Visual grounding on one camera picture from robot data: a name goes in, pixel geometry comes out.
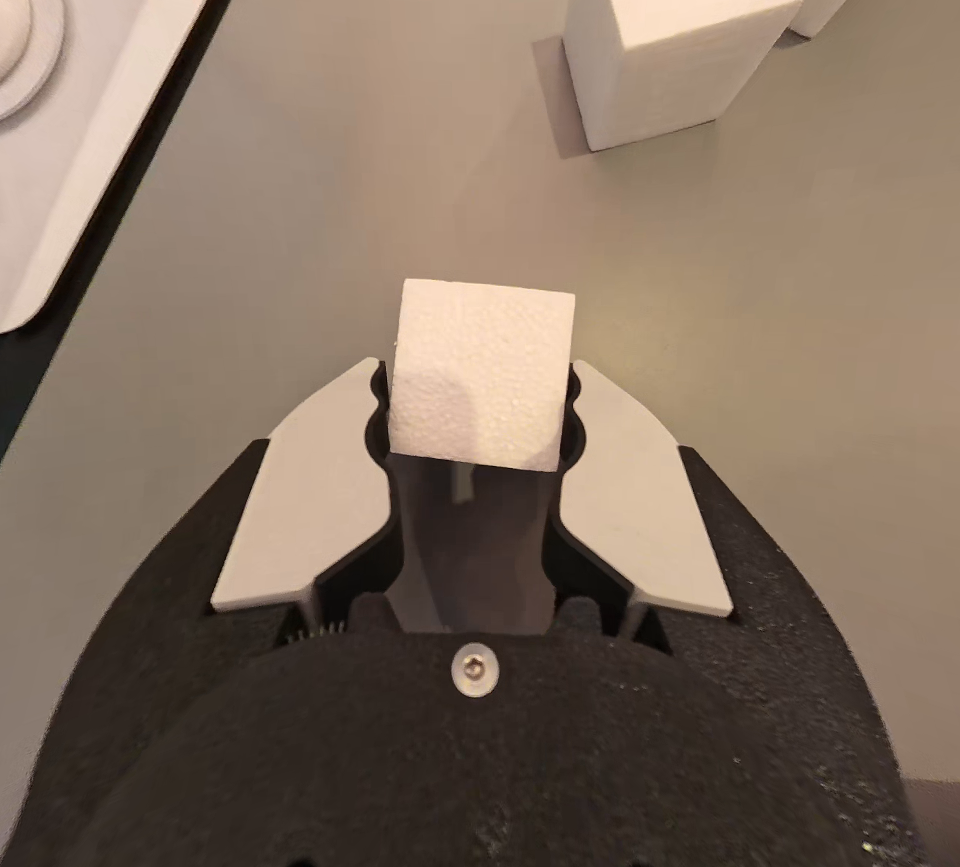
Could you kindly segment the wooden board document stand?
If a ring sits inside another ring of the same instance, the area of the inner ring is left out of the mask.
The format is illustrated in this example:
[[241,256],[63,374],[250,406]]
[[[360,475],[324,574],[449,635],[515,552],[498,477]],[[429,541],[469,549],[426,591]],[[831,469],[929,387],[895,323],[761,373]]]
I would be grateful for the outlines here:
[[207,0],[29,0],[2,69],[2,333],[50,297]]

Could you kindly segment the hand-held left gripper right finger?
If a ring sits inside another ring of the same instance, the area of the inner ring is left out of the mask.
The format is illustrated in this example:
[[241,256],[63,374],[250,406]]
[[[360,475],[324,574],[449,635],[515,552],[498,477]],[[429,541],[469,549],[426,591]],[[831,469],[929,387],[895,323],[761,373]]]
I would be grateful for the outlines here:
[[563,418],[543,537],[558,605],[590,598],[612,634],[636,632],[651,608],[726,619],[734,601],[670,431],[584,360]]

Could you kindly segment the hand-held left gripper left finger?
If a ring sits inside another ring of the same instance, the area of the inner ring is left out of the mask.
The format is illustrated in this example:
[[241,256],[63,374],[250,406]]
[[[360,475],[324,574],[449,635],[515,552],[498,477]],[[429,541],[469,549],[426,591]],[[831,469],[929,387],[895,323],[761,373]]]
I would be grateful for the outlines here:
[[387,464],[384,362],[367,357],[273,429],[211,595],[217,613],[294,605],[312,628],[346,624],[404,562]]

